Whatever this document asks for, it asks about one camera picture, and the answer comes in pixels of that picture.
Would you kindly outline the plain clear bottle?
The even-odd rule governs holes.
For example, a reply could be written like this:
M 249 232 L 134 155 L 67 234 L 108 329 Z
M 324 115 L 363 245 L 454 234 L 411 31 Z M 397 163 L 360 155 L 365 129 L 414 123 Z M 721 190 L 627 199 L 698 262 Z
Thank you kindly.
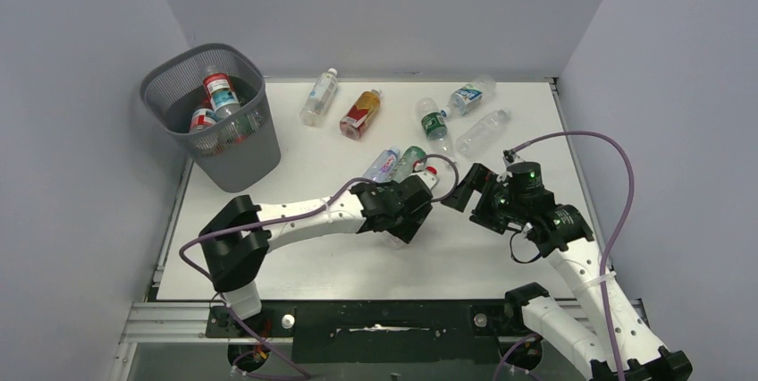
M 455 149 L 465 158 L 473 159 L 484 153 L 507 130 L 510 112 L 495 110 L 482 117 L 455 142 Z

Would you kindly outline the green tinted bottle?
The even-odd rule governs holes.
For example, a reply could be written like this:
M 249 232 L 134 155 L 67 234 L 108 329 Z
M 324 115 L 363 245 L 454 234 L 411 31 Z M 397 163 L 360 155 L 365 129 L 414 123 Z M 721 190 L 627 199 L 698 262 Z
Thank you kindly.
M 425 156 L 426 152 L 422 148 L 418 146 L 409 146 L 400 156 L 388 176 L 388 180 L 397 183 L 404 181 L 415 172 L 415 165 L 418 162 L 421 162 Z

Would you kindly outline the green label clear bottle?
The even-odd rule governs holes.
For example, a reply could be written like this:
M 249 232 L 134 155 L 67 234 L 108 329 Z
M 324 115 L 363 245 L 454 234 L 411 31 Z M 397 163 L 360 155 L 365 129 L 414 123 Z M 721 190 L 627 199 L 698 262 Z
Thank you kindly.
M 439 106 L 430 97 L 421 98 L 416 103 L 416 115 L 431 153 L 443 155 L 456 165 L 452 137 Z

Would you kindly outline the red label bottle front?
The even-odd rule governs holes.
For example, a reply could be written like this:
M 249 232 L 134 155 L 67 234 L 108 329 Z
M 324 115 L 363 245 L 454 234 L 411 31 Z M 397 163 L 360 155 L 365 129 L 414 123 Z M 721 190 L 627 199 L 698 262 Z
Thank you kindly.
M 190 118 L 190 124 L 188 134 L 197 133 L 207 128 L 215 126 L 218 120 L 215 116 L 215 111 L 206 106 L 199 106 L 196 108 Z

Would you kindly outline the green cap clear bottle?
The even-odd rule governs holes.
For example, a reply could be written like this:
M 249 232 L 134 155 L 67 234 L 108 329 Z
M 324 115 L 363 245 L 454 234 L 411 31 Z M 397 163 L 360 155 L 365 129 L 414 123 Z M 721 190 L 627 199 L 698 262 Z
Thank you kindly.
M 259 112 L 241 115 L 230 121 L 227 127 L 226 140 L 239 143 L 260 131 L 265 118 Z

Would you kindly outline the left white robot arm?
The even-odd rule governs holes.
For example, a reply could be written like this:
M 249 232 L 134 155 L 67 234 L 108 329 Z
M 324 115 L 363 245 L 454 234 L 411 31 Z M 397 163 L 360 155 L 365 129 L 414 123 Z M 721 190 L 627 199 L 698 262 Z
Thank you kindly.
M 255 279 L 269 252 L 339 233 L 387 232 L 408 243 L 431 213 L 437 183 L 434 170 L 422 170 L 401 182 L 351 179 L 331 197 L 301 202 L 255 204 L 236 197 L 196 240 L 203 273 L 240 319 L 255 317 L 263 308 Z

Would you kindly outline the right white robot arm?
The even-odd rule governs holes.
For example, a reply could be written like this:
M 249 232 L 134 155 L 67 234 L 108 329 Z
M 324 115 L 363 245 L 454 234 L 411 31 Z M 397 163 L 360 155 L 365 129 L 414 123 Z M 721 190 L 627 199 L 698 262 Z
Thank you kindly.
M 670 350 L 643 321 L 613 272 L 602 267 L 600 246 L 581 213 L 559 204 L 543 185 L 536 162 L 509 165 L 496 174 L 475 164 L 443 205 L 463 210 L 481 197 L 470 221 L 496 233 L 512 230 L 532 242 L 556 270 L 590 326 L 576 321 L 538 283 L 505 295 L 504 325 L 546 339 L 586 380 L 687 380 L 693 372 L 682 351 Z

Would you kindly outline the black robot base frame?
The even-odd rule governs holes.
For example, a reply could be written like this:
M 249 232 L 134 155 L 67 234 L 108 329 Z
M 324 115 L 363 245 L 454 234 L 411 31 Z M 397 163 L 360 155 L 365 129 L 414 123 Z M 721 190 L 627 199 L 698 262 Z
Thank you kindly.
M 265 301 L 239 325 L 222 305 L 210 309 L 205 335 L 246 341 L 248 330 L 316 363 L 496 363 L 527 335 L 502 299 L 415 301 Z

